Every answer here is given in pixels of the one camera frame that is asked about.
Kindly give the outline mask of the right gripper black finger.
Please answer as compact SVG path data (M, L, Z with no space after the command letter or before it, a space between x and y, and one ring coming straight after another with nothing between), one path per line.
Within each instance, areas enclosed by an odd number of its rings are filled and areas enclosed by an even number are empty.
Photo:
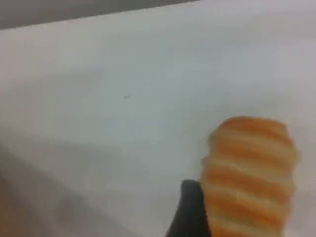
M201 185L195 180L181 183L180 199L167 237L211 237Z

